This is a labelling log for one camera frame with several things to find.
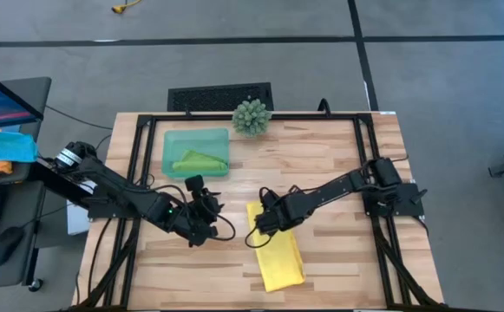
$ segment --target small potted plant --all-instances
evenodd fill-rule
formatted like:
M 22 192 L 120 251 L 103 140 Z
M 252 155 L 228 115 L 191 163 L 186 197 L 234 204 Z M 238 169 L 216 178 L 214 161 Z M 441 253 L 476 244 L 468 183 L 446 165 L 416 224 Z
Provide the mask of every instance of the small potted plant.
M 245 135 L 247 138 L 267 132 L 271 112 L 265 109 L 259 99 L 253 101 L 243 101 L 236 107 L 232 116 L 232 125 L 236 133 Z

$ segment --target black metal frame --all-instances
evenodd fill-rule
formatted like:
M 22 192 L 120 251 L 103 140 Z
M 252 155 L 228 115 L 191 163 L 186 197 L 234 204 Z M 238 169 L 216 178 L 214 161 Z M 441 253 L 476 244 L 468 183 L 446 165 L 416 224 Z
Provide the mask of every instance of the black metal frame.
M 372 116 L 369 113 L 358 113 L 358 114 L 340 114 L 332 113 L 327 101 L 324 99 L 319 104 L 317 109 L 321 111 L 320 114 L 284 114 L 284 113 L 274 113 L 272 116 L 273 120 L 350 120 L 353 122 L 354 131 L 357 141 L 357 150 L 359 153 L 360 163 L 367 161 L 367 153 L 365 151 L 365 146 L 362 136 L 362 123 L 367 127 L 367 132 L 369 135 L 371 152 L 373 157 L 379 156 L 379 149 L 376 143 L 376 134 L 373 127 Z M 141 114 L 138 116 L 136 130 L 134 133 L 134 144 L 132 146 L 132 153 L 130 157 L 129 169 L 128 169 L 128 179 L 134 180 L 135 175 L 135 164 L 138 159 L 138 151 L 140 150 L 141 135 L 143 133 L 144 127 L 149 127 L 147 135 L 146 149 L 144 153 L 144 159 L 141 171 L 141 181 L 146 183 L 147 176 L 149 174 L 149 167 L 151 162 L 151 155 L 153 150 L 153 142 L 155 129 L 160 121 L 204 121 L 204 120 L 230 120 L 232 118 L 231 114 L 169 114 L 169 115 L 150 115 Z M 379 218 L 376 216 L 371 216 L 371 223 L 373 226 L 373 234 L 375 236 L 381 234 L 381 225 Z M 398 237 L 396 234 L 396 227 L 394 224 L 393 216 L 386 217 L 388 232 L 390 237 L 390 244 L 392 246 L 393 252 L 397 257 L 398 261 L 402 263 L 402 256 L 400 253 L 400 247 L 398 244 Z M 140 227 L 140 220 L 135 220 L 133 222 L 133 228 Z M 115 236 L 115 246 L 113 249 L 112 258 L 116 258 L 119 255 L 121 249 L 121 243 L 124 237 L 124 231 L 126 228 L 126 219 L 121 219 L 117 225 L 117 232 Z M 389 269 L 387 266 L 387 261 L 385 257 L 385 252 L 379 246 L 376 245 L 377 260 L 379 262 L 379 270 L 381 272 L 383 291 L 385 296 L 385 302 L 388 307 L 392 306 L 394 303 L 394 298 L 392 295 L 392 288 L 390 284 Z M 121 306 L 128 306 L 128 299 L 130 295 L 130 288 L 132 285 L 132 277 L 134 274 L 134 259 L 135 259 L 135 245 L 134 249 L 131 250 L 124 276 L 124 283 L 122 285 L 121 292 Z M 400 290 L 402 292 L 403 303 L 410 305 L 411 301 L 409 299 L 409 289 L 406 283 L 399 277 Z M 105 293 L 105 299 L 103 304 L 105 306 L 110 305 L 113 297 L 113 283 L 111 283 L 108 291 Z
M 40 205 L 37 208 L 36 215 L 39 216 L 42 214 L 43 210 L 43 200 L 40 201 Z M 30 286 L 34 282 L 34 275 L 36 273 L 36 264 L 37 258 L 40 253 L 40 249 L 36 247 L 37 240 L 37 232 L 39 230 L 40 221 L 37 220 L 33 224 L 34 235 L 32 235 L 32 239 L 29 242 L 29 251 L 27 257 L 27 263 L 24 267 L 23 280 L 21 281 L 22 286 Z

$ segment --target yellow cable on floor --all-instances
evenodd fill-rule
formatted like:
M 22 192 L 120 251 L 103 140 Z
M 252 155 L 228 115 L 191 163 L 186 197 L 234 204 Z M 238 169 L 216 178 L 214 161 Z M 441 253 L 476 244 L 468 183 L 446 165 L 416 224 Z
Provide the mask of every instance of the yellow cable on floor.
M 115 5 L 113 8 L 111 8 L 111 10 L 116 13 L 116 14 L 122 14 L 124 13 L 124 10 L 127 9 L 127 7 L 131 7 L 133 5 L 136 5 L 138 4 L 139 2 L 141 2 L 141 0 L 136 0 L 134 2 L 131 2 L 131 3 L 127 3 L 127 4 L 120 4 L 120 5 Z
M 248 203 L 246 207 L 251 230 L 255 228 L 255 216 L 263 212 L 263 207 L 260 202 Z M 254 231 L 252 234 L 255 245 L 263 244 L 267 238 L 266 235 L 260 235 L 259 231 Z M 291 230 L 278 231 L 271 242 L 255 251 L 265 291 L 274 291 L 304 282 L 302 257 Z

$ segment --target wooden tabletop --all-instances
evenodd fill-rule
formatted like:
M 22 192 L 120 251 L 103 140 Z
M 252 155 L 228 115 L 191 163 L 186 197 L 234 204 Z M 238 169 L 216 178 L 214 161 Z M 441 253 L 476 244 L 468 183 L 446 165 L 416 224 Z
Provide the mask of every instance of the wooden tabletop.
M 109 145 L 106 165 L 124 176 L 137 116 L 137 113 L 117 114 Z M 396 115 L 373 113 L 373 120 L 382 156 L 404 157 Z M 230 121 L 161 121 L 154 137 L 150 166 L 154 185 L 183 186 L 183 182 L 161 173 L 166 130 L 214 127 L 229 129 L 230 172 L 224 178 L 206 178 L 206 187 L 212 192 L 222 192 L 219 201 L 226 204 L 222 215 L 234 223 L 236 237 L 230 242 L 208 240 L 200 247 L 188 248 L 185 239 L 142 222 L 129 309 L 385 307 L 371 222 L 363 213 L 359 194 L 316 210 L 293 230 L 304 261 L 306 278 L 301 285 L 266 293 L 255 250 L 244 245 L 244 236 L 250 230 L 245 204 L 259 200 L 261 186 L 284 194 L 294 184 L 301 188 L 318 186 L 360 165 L 352 122 L 273 120 L 266 135 L 250 140 L 236 134 Z M 365 129 L 363 136 L 369 146 Z M 147 129 L 142 142 L 146 142 L 146 137 Z M 141 170 L 144 147 L 141 144 L 137 172 Z M 407 160 L 396 162 L 396 167 L 403 179 L 411 179 Z M 442 293 L 425 230 L 413 218 L 395 220 L 406 267 L 427 293 L 440 302 Z M 82 300 L 87 296 L 89 266 L 104 224 L 104 220 L 96 220 L 89 229 L 79 275 Z M 224 223 L 218 222 L 216 226 L 220 235 L 230 234 Z M 108 268 L 115 231 L 116 220 L 111 222 L 101 242 L 93 287 Z M 389 267 L 395 301 L 400 302 L 395 271 Z M 119 272 L 113 303 L 120 301 L 124 268 Z

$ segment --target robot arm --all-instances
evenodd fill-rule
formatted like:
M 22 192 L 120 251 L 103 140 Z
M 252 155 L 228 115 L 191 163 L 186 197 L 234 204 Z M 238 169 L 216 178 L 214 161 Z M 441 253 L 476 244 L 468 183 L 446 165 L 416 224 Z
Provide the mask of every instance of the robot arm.
M 81 198 L 88 209 L 115 207 L 131 212 L 134 217 L 147 220 L 158 228 L 171 232 L 188 240 L 190 246 L 202 245 L 208 238 L 217 237 L 218 232 L 211 223 L 217 220 L 222 205 L 204 188 L 201 176 L 186 180 L 188 191 L 192 191 L 193 201 L 187 203 L 159 189 L 174 187 L 160 186 L 155 189 L 142 188 L 107 168 L 95 156 L 95 149 L 86 143 L 69 143 L 55 159 L 53 167 L 56 173 L 72 182 L 89 179 L 95 182 L 93 194 Z
M 268 189 L 265 193 L 261 192 L 261 204 L 265 210 L 256 217 L 256 226 L 261 234 L 272 236 L 277 231 L 302 224 L 317 208 L 353 192 L 364 192 L 367 201 L 374 201 L 375 205 L 390 206 L 398 202 L 401 205 L 418 205 L 419 199 L 417 202 L 411 199 L 415 196 L 420 198 L 422 193 L 417 192 L 415 185 L 415 188 L 410 186 L 402 183 L 392 160 L 374 159 L 314 189 L 300 190 L 293 186 L 282 197 Z M 405 197 L 409 197 L 410 201 L 403 200 Z

